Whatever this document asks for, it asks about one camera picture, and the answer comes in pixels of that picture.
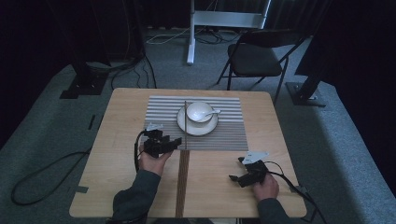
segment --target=black chair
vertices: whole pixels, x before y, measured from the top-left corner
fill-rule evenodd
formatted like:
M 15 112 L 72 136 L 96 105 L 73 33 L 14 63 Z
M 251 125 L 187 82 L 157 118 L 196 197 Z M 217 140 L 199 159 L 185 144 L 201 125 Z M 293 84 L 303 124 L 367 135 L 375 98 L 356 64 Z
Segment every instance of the black chair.
M 239 37 L 236 44 L 228 47 L 229 59 L 221 72 L 216 84 L 223 77 L 228 78 L 227 91 L 230 90 L 232 77 L 277 77 L 281 75 L 276 90 L 274 104 L 276 104 L 283 78 L 288 68 L 291 55 L 303 42 L 305 36 L 293 30 L 250 30 Z M 278 59 L 273 51 L 275 48 L 292 46 L 290 50 Z M 230 65 L 228 76 L 225 70 Z

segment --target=person's left hand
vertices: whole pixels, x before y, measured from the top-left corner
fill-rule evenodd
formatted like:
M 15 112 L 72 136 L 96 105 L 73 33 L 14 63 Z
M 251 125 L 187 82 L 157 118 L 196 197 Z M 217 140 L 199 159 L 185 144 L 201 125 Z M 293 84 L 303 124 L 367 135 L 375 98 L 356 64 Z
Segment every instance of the person's left hand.
M 152 173 L 161 176 L 163 175 L 163 167 L 165 166 L 165 163 L 169 157 L 171 157 L 172 153 L 173 151 L 163 153 L 159 158 L 154 158 L 143 151 L 140 154 L 139 167 L 142 170 L 151 171 Z

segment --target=striped placemat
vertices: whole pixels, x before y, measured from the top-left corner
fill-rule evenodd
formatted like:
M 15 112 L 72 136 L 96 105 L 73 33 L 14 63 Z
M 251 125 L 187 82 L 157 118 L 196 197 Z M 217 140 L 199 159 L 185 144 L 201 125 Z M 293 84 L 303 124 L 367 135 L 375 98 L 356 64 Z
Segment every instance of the striped placemat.
M 148 100 L 145 127 L 150 123 L 162 124 L 163 135 L 170 135 L 171 141 L 182 137 L 184 132 L 177 125 L 177 112 L 187 101 L 205 102 L 214 109 L 221 110 L 216 128 L 205 135 L 188 136 L 189 150 L 231 150 L 246 151 L 248 142 L 239 98 L 235 97 L 197 97 L 152 95 Z

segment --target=chair backrest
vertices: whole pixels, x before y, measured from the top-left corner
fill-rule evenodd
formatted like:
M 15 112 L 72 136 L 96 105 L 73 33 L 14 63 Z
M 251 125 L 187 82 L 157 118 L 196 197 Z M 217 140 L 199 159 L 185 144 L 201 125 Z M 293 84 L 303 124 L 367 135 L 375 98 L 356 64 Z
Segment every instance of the chair backrest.
M 250 44 L 262 48 L 277 48 L 296 45 L 304 41 L 304 36 L 295 30 L 251 30 L 239 37 L 238 44 Z

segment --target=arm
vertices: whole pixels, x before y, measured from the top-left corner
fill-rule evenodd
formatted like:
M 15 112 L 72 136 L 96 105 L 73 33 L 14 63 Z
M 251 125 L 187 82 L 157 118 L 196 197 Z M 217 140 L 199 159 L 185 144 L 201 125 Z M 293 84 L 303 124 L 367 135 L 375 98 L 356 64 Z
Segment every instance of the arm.
M 128 220 L 130 223 L 145 223 L 147 214 L 157 193 L 163 174 L 165 162 L 172 152 L 164 153 L 160 158 L 153 158 L 142 152 L 134 183 L 129 189 L 116 194 L 113 201 L 113 217 L 107 223 L 118 223 L 114 220 Z
M 291 220 L 282 205 L 276 199 L 277 194 L 279 193 L 279 185 L 272 175 L 267 174 L 262 184 L 254 184 L 253 191 L 257 201 L 259 202 L 257 204 L 257 208 L 259 210 L 261 223 L 291 223 Z

